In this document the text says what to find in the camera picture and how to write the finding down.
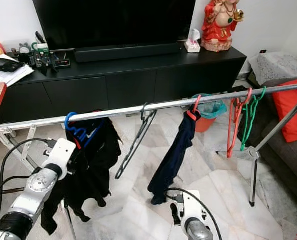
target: television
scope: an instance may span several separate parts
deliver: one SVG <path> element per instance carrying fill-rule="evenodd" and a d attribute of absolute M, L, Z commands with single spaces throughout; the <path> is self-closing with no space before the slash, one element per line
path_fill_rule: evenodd
<path fill-rule="evenodd" d="M 196 0 L 33 0 L 51 51 L 187 38 Z"/>

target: red cushion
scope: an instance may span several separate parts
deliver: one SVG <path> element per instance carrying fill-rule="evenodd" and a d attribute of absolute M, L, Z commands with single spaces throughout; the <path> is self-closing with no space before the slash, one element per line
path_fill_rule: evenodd
<path fill-rule="evenodd" d="M 280 86 L 297 84 L 297 80 Z M 273 93 L 279 119 L 282 120 L 297 104 L 297 89 Z M 283 127 L 283 135 L 288 143 L 297 141 L 297 114 Z"/>

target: red statue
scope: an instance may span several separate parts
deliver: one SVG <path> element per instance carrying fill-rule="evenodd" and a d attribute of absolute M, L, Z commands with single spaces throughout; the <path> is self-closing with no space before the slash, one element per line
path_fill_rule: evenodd
<path fill-rule="evenodd" d="M 244 13 L 237 10 L 240 0 L 211 0 L 205 8 L 201 46 L 208 51 L 227 51 L 232 45 L 231 31 L 244 19 Z"/>

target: cabinet door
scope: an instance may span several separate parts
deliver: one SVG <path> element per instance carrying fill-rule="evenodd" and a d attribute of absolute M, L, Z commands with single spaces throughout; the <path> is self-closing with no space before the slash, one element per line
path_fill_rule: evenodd
<path fill-rule="evenodd" d="M 43 83 L 57 116 L 109 108 L 105 77 Z"/>
<path fill-rule="evenodd" d="M 42 83 L 14 85 L 7 88 L 0 107 L 0 124 L 53 116 L 53 107 Z"/>
<path fill-rule="evenodd" d="M 244 62 L 182 66 L 157 71 L 154 101 L 191 98 L 196 94 L 214 94 L 232 88 Z"/>
<path fill-rule="evenodd" d="M 132 72 L 106 76 L 110 109 L 153 103 L 156 71 Z"/>

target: black phone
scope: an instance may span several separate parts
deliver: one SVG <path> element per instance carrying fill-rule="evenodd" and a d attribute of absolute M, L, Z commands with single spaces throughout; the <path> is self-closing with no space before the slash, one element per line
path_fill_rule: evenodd
<path fill-rule="evenodd" d="M 0 71 L 13 73 L 23 67 L 23 62 L 17 62 L 9 59 L 0 58 Z"/>

